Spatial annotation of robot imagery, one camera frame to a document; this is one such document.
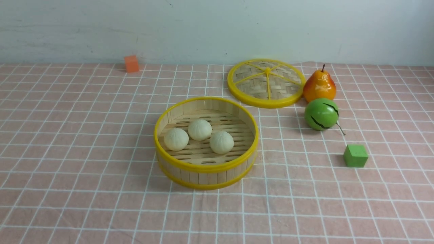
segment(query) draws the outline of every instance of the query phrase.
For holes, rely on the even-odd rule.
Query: green ball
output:
[[[318,98],[308,103],[304,110],[304,119],[314,130],[327,130],[338,122],[339,109],[334,101]]]

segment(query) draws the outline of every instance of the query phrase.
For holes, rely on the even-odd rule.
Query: green cube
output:
[[[363,168],[369,156],[364,145],[349,144],[344,152],[344,160],[347,167]]]

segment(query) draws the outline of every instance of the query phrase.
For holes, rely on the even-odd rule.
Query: orange cube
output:
[[[126,56],[124,57],[124,60],[125,60],[125,67],[127,69],[127,73],[133,73],[139,71],[136,55]]]

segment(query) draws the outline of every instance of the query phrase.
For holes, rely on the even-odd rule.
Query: watermelon stem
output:
[[[346,134],[344,133],[344,131],[342,130],[341,126],[340,126],[338,123],[336,123],[336,124],[339,126],[339,129],[341,129],[342,134],[343,134],[343,135],[346,135]]]

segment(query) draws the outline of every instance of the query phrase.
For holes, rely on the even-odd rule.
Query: yellow rim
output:
[[[250,62],[255,62],[255,61],[273,62],[273,63],[278,63],[278,65],[274,66],[269,71],[266,71],[265,69],[257,67],[256,65],[250,64]],[[239,83],[239,82],[241,82],[243,80],[252,78],[252,76],[250,76],[250,77],[244,78],[241,81],[238,81],[238,82],[235,82],[235,83],[233,82],[233,79],[232,79],[233,73],[235,72],[235,70],[237,70],[242,65],[253,66],[253,67],[255,67],[255,68],[263,71],[262,73],[259,73],[259,74],[256,74],[256,75],[261,75],[261,74],[265,74],[266,75],[266,78],[267,78],[268,100],[266,100],[266,99],[258,99],[258,98],[249,96],[249,95],[245,94],[244,92],[240,91],[237,88],[237,86],[236,86],[237,83]],[[279,76],[277,74],[274,74],[274,73],[269,73],[270,71],[272,71],[273,69],[275,69],[275,68],[277,68],[279,66],[287,66],[287,67],[291,68],[292,70],[294,70],[297,73],[297,75],[300,77],[300,79],[301,79],[301,85],[300,85],[300,89],[297,91],[296,94],[294,94],[294,95],[292,95],[292,96],[290,96],[288,98],[285,98],[285,99],[271,100],[270,99],[271,92],[270,92],[269,75],[277,76],[279,78],[282,78],[284,80],[287,80],[289,82],[294,83],[294,81],[292,81],[290,79],[281,77],[281,76]],[[242,101],[245,104],[248,104],[248,105],[254,106],[254,107],[258,107],[258,108],[264,108],[264,109],[278,109],[278,108],[287,107],[287,106],[290,106],[290,105],[296,103],[303,96],[303,86],[304,86],[305,83],[306,83],[306,79],[305,79],[304,75],[296,67],[294,67],[294,66],[292,66],[290,64],[278,61],[278,60],[273,60],[273,59],[251,59],[251,60],[247,60],[247,61],[241,62],[241,63],[235,65],[234,67],[232,67],[232,69],[229,71],[229,74],[227,75],[227,85],[228,85],[229,90],[230,90],[230,92],[232,93],[233,96],[235,96],[237,99],[239,99],[240,101]]]
[[[164,167],[163,165],[161,165],[160,161],[158,160],[158,166],[160,167],[161,171],[167,176],[167,178],[173,180],[174,182],[178,183],[179,185],[185,186],[187,188],[193,188],[193,189],[197,189],[197,190],[216,190],[216,189],[220,189],[220,188],[224,188],[224,187],[228,187],[230,185],[233,185],[237,182],[239,182],[244,176],[247,175],[247,173],[249,173],[249,171],[251,170],[251,168],[253,167],[253,164],[256,161],[256,157],[253,159],[252,164],[242,173],[240,174],[238,177],[224,182],[224,183],[220,183],[220,184],[215,184],[215,185],[197,185],[197,184],[192,184],[192,183],[188,183],[185,181],[182,181],[178,178],[175,178],[173,175],[171,175]]]
[[[172,156],[170,156],[170,154],[168,154],[163,147],[160,145],[160,142],[158,141],[158,125],[160,124],[161,120],[167,116],[167,114],[170,112],[170,110],[172,110],[175,107],[181,106],[187,102],[191,102],[191,101],[196,101],[196,100],[207,100],[207,99],[215,99],[215,100],[220,100],[220,101],[225,101],[228,103],[231,103],[235,106],[237,106],[238,108],[240,108],[241,110],[243,110],[248,116],[249,118],[252,120],[253,125],[255,126],[255,139],[253,140],[252,145],[250,146],[250,148],[244,153],[242,154],[240,157],[229,161],[227,163],[221,164],[221,165],[193,165],[193,164],[189,164],[186,162],[183,162],[179,159],[176,159]],[[245,160],[247,160],[247,158],[249,158],[256,150],[257,146],[258,146],[258,142],[259,142],[259,129],[258,126],[256,124],[255,119],[253,118],[253,116],[249,113],[249,111],[247,109],[245,109],[244,107],[240,106],[237,103],[234,103],[228,99],[224,99],[224,98],[220,98],[220,97],[196,97],[196,98],[191,98],[191,99],[187,99],[184,100],[180,103],[177,103],[175,105],[173,105],[171,108],[169,108],[168,110],[166,110],[161,116],[160,118],[158,118],[157,123],[155,125],[155,129],[154,129],[154,143],[155,143],[155,147],[157,152],[159,153],[159,155],[162,156],[162,158],[167,161],[168,163],[170,163],[171,165],[177,167],[177,168],[181,168],[187,171],[192,171],[195,173],[218,173],[221,171],[226,171],[228,169],[237,167],[238,165],[242,164]]]

